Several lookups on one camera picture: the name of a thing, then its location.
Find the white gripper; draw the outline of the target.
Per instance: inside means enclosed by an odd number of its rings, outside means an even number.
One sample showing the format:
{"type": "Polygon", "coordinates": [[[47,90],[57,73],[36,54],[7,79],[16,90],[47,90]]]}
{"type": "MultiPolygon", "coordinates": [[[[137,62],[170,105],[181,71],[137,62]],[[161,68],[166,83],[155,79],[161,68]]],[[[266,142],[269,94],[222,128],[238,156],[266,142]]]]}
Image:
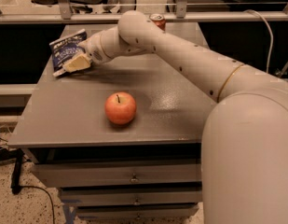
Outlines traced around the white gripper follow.
{"type": "Polygon", "coordinates": [[[62,66],[65,72],[73,73],[75,71],[87,69],[90,67],[90,60],[95,64],[102,64],[111,61],[111,58],[103,51],[101,37],[99,35],[91,36],[90,38],[80,42],[78,46],[81,47],[87,55],[80,53],[66,61],[62,66]]]}

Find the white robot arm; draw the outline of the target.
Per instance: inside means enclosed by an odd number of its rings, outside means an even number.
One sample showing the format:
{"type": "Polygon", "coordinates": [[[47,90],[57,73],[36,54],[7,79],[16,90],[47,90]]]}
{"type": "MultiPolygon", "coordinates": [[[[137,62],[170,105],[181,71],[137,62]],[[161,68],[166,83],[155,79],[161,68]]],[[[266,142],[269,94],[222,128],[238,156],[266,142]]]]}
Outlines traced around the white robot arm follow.
{"type": "Polygon", "coordinates": [[[146,50],[216,102],[201,140],[205,224],[288,224],[288,82],[171,35],[138,11],[80,45],[68,72],[146,50]]]}

